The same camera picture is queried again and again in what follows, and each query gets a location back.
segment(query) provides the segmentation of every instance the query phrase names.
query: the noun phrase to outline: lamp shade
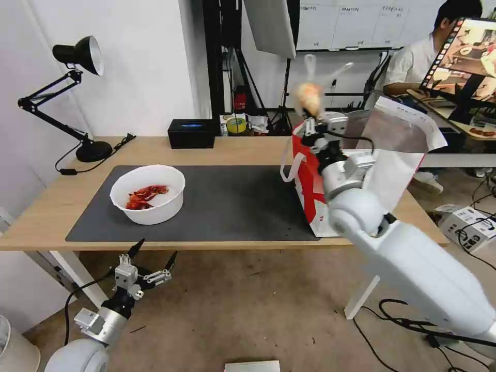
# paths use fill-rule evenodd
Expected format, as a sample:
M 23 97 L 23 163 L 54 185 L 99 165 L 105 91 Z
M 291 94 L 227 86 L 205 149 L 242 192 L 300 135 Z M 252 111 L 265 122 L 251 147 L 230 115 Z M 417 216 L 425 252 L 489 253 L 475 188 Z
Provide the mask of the lamp shade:
M 63 64 L 81 65 L 95 75 L 103 75 L 102 55 L 93 36 L 82 38 L 75 46 L 55 45 L 52 53 L 55 59 Z

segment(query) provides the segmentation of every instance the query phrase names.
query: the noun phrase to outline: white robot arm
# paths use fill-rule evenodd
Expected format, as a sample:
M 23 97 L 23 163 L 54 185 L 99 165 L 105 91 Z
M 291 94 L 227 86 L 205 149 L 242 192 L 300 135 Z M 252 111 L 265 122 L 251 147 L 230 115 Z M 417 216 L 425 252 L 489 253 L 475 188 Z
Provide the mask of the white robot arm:
M 346 158 L 343 125 L 309 119 L 303 143 L 320 161 L 331 227 L 367 257 L 372 273 L 396 288 L 429 322 L 459 336 L 496 343 L 496 311 L 472 272 L 415 226 L 396 220 L 357 179 L 373 160 Z M 496 348 L 469 344 L 496 359 Z
M 136 301 L 143 297 L 145 290 L 172 279 L 170 272 L 177 252 L 170 257 L 163 270 L 154 273 L 132 264 L 132 259 L 138 254 L 144 241 L 142 239 L 127 254 L 119 256 L 119 266 L 113 270 L 115 294 L 112 298 L 104 301 L 97 313 L 83 308 L 74 318 L 81 332 L 88 338 L 74 340 L 58 349 L 48 361 L 45 372 L 107 371 L 107 349 L 119 339 Z

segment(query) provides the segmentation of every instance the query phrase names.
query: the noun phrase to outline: computer screen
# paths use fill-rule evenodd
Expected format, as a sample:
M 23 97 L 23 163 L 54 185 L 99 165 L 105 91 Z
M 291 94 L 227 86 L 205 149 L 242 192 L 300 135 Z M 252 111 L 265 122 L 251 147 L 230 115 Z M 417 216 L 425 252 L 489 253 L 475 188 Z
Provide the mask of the computer screen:
M 496 104 L 496 22 L 460 19 L 421 84 L 470 106 Z

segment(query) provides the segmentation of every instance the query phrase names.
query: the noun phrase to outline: man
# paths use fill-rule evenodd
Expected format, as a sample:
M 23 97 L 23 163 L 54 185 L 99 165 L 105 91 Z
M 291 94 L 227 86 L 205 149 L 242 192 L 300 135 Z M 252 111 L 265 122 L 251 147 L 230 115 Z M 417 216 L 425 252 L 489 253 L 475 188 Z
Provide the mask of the man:
M 418 89 L 453 30 L 455 21 L 460 17 L 480 18 L 481 15 L 480 0 L 447 0 L 439 8 L 434 31 L 423 40 L 404 47 L 391 59 L 384 80 L 384 93 L 399 96 L 408 89 Z M 435 193 L 444 190 L 431 172 L 417 172 L 414 180 Z

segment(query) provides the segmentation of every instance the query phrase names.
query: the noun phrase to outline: wooden desk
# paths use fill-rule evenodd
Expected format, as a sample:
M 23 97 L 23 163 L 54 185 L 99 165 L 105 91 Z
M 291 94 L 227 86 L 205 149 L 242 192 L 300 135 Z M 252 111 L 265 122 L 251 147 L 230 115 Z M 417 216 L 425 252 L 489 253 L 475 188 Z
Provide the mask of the wooden desk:
M 100 138 L 112 145 L 121 138 Z M 77 176 L 58 177 L 0 238 L 2 251 L 43 251 L 52 253 L 78 285 L 92 277 L 73 251 L 124 251 L 135 242 L 67 242 L 65 238 L 100 185 L 116 165 L 279 165 L 287 137 L 218 137 L 213 149 L 172 150 L 165 137 L 139 137 L 125 145 L 100 167 Z M 74 161 L 76 169 L 88 164 Z M 435 242 L 447 239 L 430 220 L 415 199 L 405 192 L 395 210 L 404 222 L 417 226 Z M 245 250 L 343 248 L 351 243 L 343 238 L 319 241 L 248 241 L 248 242 L 146 242 L 142 250 Z M 85 293 L 99 306 L 106 299 L 98 286 Z

